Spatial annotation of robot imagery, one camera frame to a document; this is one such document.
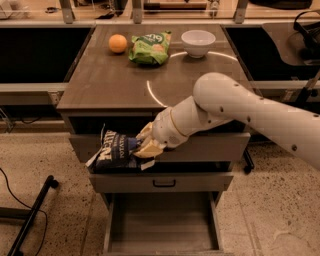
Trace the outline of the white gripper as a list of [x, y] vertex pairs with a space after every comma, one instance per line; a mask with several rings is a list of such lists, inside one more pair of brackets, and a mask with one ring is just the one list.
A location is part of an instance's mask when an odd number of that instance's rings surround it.
[[[188, 138], [182, 135], [176, 128], [172, 107], [160, 112], [155, 120], [149, 122], [137, 135], [138, 148], [134, 155], [139, 158], [152, 158], [163, 153], [166, 147], [176, 148], [185, 143]], [[147, 138], [152, 133], [154, 139]]]

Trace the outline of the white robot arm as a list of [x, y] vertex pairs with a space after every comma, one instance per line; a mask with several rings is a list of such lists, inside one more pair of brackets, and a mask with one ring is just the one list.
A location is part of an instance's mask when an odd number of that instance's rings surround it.
[[137, 135], [139, 158], [156, 157], [191, 135], [232, 120], [240, 121], [294, 156], [320, 169], [320, 117], [256, 95], [222, 73], [207, 73], [193, 94], [160, 112]]

